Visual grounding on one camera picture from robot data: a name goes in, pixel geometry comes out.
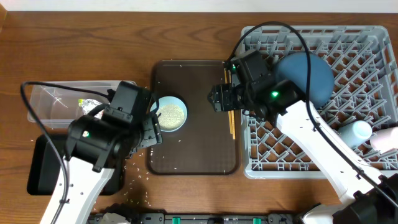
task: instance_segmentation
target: plastic basket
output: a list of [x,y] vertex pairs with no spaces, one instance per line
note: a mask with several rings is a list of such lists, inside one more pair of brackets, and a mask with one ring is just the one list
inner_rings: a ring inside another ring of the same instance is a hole
[[[252,27],[245,27],[242,35]],[[335,76],[330,101],[319,113],[333,128],[356,121],[373,131],[398,123],[398,69],[387,30],[381,26],[295,26],[310,51]],[[266,26],[249,34],[238,51],[258,49],[271,67],[303,51],[285,27]],[[291,139],[269,123],[242,116],[244,173],[250,179],[323,179],[316,165]],[[398,151],[380,155],[369,142],[354,150],[386,176],[398,172]]]

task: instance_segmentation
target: dark rectangular tray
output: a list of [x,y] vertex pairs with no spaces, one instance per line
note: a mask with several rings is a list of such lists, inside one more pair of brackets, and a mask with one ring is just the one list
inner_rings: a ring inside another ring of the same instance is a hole
[[[65,155],[63,148],[66,139],[66,134],[51,135],[51,140],[61,157]],[[100,195],[112,195],[122,188],[124,178],[122,180],[120,178],[123,175],[121,167],[122,161],[117,164],[112,178],[105,185]],[[51,146],[44,135],[39,136],[36,139],[33,152],[32,165],[27,182],[27,192],[31,195],[52,195],[59,172],[60,164]]]
[[147,168],[159,175],[235,172],[239,146],[229,132],[228,113],[216,113],[207,100],[212,86],[225,82],[222,61],[164,60],[154,67],[152,75],[151,89],[159,97],[180,98],[188,116],[180,129],[162,132],[162,144],[147,149]]

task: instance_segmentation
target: foil wrapper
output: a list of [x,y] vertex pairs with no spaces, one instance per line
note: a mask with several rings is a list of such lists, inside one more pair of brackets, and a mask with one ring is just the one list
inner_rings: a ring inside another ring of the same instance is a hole
[[[96,106],[101,105],[102,103],[93,99],[79,99],[79,107],[82,108],[83,114],[86,115],[88,112],[90,112],[92,109],[94,109]],[[102,114],[104,111],[99,112],[97,115],[95,115],[95,118],[101,119]]]

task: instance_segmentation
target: light blue cup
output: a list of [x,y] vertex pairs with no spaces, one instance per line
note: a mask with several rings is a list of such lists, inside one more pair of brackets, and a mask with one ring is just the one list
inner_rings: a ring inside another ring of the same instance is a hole
[[[164,132],[173,132],[176,131],[178,129],[180,129],[184,124],[185,121],[187,120],[187,116],[188,116],[188,110],[187,110],[187,106],[185,106],[185,103],[178,99],[177,97],[174,96],[165,96],[159,99],[159,108],[161,108],[162,106],[165,105],[177,105],[181,108],[182,112],[184,113],[184,121],[183,123],[176,129],[173,130],[163,130],[162,127],[160,126],[160,130],[164,131]],[[151,106],[150,110],[154,110],[156,108],[156,102]]]

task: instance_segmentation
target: blue round object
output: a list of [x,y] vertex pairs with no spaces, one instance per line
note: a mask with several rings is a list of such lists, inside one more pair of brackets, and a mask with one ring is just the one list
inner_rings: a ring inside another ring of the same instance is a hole
[[[310,54],[310,60],[310,101],[315,108],[320,108],[330,99],[335,79],[330,66],[324,60],[314,54]],[[305,52],[286,56],[275,66],[273,73],[277,82],[288,79],[305,92],[307,86],[307,56],[305,56]]]

